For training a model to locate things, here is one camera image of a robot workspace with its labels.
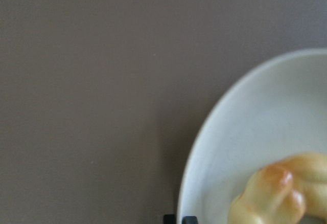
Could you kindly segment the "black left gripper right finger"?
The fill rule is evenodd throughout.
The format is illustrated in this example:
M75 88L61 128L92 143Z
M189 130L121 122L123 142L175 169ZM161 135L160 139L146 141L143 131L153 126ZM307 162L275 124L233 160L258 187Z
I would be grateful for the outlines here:
M185 216L182 219L182 224L198 224L198 219L196 216Z

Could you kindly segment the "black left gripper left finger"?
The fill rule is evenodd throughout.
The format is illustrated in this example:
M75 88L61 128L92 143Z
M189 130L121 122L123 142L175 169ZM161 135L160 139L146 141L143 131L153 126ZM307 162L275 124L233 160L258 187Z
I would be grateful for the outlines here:
M176 224L175 214L165 214L163 216L163 224Z

